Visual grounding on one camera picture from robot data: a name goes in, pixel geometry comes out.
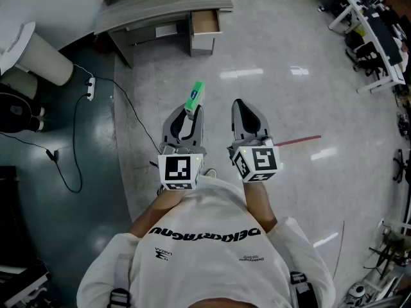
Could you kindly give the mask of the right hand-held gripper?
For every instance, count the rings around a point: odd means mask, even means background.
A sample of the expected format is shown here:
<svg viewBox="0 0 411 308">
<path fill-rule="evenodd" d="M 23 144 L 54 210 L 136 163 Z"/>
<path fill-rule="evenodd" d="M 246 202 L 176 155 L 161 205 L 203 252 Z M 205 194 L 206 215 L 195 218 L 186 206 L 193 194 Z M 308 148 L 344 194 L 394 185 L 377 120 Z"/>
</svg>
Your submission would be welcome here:
<svg viewBox="0 0 411 308">
<path fill-rule="evenodd" d="M 256 136 L 255 139 L 234 141 L 227 148 L 243 183 L 264 182 L 282 170 L 279 148 L 268 137 L 268 121 L 260 110 L 236 99 L 231 107 L 231 125 L 234 139 L 243 139 L 244 132 Z"/>
</svg>

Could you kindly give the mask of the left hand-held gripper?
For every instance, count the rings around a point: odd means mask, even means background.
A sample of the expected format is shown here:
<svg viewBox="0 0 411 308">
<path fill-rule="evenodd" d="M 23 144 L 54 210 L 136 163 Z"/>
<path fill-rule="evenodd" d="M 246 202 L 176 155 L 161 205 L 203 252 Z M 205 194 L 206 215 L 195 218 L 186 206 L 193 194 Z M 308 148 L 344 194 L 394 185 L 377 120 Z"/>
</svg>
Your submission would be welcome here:
<svg viewBox="0 0 411 308">
<path fill-rule="evenodd" d="M 190 132 L 179 137 L 185 119 Z M 162 126 L 158 166 L 161 184 L 170 191 L 194 190 L 202 173 L 206 149 L 202 145 L 204 109 L 198 105 L 193 114 L 184 105 L 177 107 Z"/>
</svg>

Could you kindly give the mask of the green and white small object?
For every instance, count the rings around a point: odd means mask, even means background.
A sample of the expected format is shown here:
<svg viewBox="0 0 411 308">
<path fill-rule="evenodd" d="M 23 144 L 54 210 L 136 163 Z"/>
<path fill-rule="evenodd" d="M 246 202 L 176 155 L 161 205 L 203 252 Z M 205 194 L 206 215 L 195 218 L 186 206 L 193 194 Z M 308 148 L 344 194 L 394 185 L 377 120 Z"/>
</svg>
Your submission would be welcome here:
<svg viewBox="0 0 411 308">
<path fill-rule="evenodd" d="M 202 105 L 204 98 L 205 83 L 202 81 L 197 81 L 189 95 L 188 100 L 184 105 L 184 110 L 189 120 L 194 120 L 194 115 L 198 106 Z"/>
</svg>

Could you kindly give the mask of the wooden drawer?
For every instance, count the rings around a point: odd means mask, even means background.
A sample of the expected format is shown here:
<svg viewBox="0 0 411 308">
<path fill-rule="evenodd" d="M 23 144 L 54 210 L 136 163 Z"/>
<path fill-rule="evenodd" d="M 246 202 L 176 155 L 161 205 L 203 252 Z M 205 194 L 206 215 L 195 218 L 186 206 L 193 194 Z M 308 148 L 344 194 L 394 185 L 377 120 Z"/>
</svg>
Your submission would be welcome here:
<svg viewBox="0 0 411 308">
<path fill-rule="evenodd" d="M 190 16 L 190 55 L 212 55 L 217 36 L 222 34 L 219 10 L 192 11 Z"/>
</svg>

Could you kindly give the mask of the person's right forearm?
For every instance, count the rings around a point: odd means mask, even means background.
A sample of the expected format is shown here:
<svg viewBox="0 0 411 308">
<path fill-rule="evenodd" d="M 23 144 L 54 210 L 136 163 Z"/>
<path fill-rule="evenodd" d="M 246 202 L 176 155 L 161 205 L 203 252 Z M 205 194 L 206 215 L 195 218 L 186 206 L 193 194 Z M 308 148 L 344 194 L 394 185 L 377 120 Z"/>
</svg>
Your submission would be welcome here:
<svg viewBox="0 0 411 308">
<path fill-rule="evenodd" d="M 277 218 L 270 205 L 263 182 L 243 183 L 243 189 L 247 210 L 262 229 L 269 233 L 277 225 Z"/>
</svg>

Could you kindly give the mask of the person's left forearm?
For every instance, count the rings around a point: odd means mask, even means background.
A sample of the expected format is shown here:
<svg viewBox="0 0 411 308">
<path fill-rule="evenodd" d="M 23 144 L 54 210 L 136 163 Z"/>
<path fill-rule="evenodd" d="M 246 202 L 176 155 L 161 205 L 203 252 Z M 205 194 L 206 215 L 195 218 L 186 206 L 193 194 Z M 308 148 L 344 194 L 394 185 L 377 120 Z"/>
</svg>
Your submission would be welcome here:
<svg viewBox="0 0 411 308">
<path fill-rule="evenodd" d="M 150 206 L 132 223 L 129 234 L 143 238 L 151 228 L 172 208 L 176 207 L 190 191 L 163 191 Z"/>
</svg>

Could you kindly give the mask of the red floor tape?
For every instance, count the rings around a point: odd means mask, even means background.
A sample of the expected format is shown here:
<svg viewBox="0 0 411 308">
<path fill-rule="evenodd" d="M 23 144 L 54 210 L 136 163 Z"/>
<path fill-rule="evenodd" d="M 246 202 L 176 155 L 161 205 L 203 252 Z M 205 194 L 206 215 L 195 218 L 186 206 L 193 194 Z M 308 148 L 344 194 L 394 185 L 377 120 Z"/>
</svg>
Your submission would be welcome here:
<svg viewBox="0 0 411 308">
<path fill-rule="evenodd" d="M 312 141 L 312 140 L 317 140 L 317 139 L 321 139 L 322 136 L 321 135 L 314 135 L 314 136 L 309 136 L 309 137 L 302 137 L 302 138 L 298 138 L 298 139 L 292 139 L 289 141 L 284 141 L 284 142 L 278 142 L 275 143 L 274 146 L 287 146 L 287 145 L 291 145 L 291 144 L 298 144 L 301 142 L 306 142 L 306 141 Z"/>
</svg>

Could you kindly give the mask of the white power strip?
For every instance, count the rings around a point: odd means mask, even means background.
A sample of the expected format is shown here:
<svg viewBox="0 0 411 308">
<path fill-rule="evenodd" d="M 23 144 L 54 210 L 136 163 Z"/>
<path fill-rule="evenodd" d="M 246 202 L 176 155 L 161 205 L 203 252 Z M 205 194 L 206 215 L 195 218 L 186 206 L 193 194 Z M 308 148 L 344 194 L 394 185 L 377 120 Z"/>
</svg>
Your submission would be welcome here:
<svg viewBox="0 0 411 308">
<path fill-rule="evenodd" d="M 96 78 L 91 77 L 85 82 L 87 86 L 87 99 L 89 101 L 92 101 L 94 98 L 94 91 L 95 91 L 95 85 L 96 85 Z"/>
</svg>

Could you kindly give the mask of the grey wooden desk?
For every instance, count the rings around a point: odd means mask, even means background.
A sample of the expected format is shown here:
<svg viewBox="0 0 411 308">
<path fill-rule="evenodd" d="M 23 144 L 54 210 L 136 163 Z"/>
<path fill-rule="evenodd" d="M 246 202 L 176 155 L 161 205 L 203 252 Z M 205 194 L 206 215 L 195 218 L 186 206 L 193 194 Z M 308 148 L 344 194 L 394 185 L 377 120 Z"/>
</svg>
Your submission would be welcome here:
<svg viewBox="0 0 411 308">
<path fill-rule="evenodd" d="M 94 35 L 106 33 L 120 58 L 134 66 L 133 46 L 163 37 L 185 34 L 189 37 L 192 11 L 231 10 L 232 0 L 103 0 Z"/>
</svg>

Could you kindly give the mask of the white printed t-shirt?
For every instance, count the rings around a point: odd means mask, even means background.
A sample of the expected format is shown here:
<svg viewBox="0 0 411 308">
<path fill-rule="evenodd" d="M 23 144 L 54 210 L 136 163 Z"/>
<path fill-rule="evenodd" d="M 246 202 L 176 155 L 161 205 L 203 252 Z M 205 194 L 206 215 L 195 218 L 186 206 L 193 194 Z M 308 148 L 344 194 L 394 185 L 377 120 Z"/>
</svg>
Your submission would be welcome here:
<svg viewBox="0 0 411 308">
<path fill-rule="evenodd" d="M 244 189 L 202 176 L 138 238 L 115 235 L 89 266 L 78 308 L 333 308 L 322 257 L 293 218 L 266 233 Z"/>
</svg>

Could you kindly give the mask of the black office chair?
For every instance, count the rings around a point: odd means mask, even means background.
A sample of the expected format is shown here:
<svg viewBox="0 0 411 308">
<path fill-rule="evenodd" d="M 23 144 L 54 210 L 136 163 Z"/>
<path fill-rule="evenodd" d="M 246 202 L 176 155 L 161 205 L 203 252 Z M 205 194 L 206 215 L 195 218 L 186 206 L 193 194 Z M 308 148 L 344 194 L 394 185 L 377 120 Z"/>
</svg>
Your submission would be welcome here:
<svg viewBox="0 0 411 308">
<path fill-rule="evenodd" d="M 388 75 L 384 61 L 372 42 L 359 46 L 355 51 L 348 48 L 345 54 L 352 61 L 356 72 L 363 69 L 367 77 L 374 74 L 378 80 L 380 76 Z"/>
</svg>

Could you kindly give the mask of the white cylindrical stand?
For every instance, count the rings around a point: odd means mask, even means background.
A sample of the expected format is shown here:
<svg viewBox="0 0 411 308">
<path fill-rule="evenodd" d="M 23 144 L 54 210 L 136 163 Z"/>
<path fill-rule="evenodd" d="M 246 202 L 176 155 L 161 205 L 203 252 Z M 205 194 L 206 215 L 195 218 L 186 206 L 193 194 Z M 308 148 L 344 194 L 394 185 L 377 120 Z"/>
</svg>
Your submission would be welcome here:
<svg viewBox="0 0 411 308">
<path fill-rule="evenodd" d="M 63 86 L 70 81 L 74 65 L 38 35 L 35 27 L 35 22 L 21 25 L 15 38 L 0 57 L 0 74 L 19 67 L 57 86 Z"/>
</svg>

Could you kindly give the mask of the long white office desk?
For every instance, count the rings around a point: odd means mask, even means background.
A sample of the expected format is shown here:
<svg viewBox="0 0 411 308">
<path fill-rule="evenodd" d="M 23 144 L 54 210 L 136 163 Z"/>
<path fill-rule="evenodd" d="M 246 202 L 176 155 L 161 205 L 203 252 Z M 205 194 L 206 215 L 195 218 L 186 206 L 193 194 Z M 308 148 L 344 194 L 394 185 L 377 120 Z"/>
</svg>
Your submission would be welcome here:
<svg viewBox="0 0 411 308">
<path fill-rule="evenodd" d="M 350 12 L 354 12 L 359 23 L 365 29 L 366 37 L 371 40 L 377 52 L 381 55 L 387 70 L 386 76 L 357 89 L 357 93 L 375 93 L 392 88 L 395 85 L 404 85 L 405 79 L 399 67 L 402 58 L 399 54 L 398 45 L 375 8 L 372 6 L 362 6 L 360 0 L 346 1 L 348 6 L 328 25 L 328 28 L 333 30 Z"/>
</svg>

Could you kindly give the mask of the black chair base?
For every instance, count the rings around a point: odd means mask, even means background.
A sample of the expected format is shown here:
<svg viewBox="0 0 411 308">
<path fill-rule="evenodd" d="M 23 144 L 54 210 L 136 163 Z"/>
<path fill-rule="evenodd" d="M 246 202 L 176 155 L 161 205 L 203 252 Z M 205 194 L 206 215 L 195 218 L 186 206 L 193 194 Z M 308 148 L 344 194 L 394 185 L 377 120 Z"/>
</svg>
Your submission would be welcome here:
<svg viewBox="0 0 411 308">
<path fill-rule="evenodd" d="M 393 158 L 393 161 L 398 167 L 395 176 L 392 178 L 393 181 L 400 184 L 404 178 L 406 183 L 411 185 L 411 150 L 409 158 L 404 160 L 402 149 L 398 149 L 397 155 Z"/>
</svg>

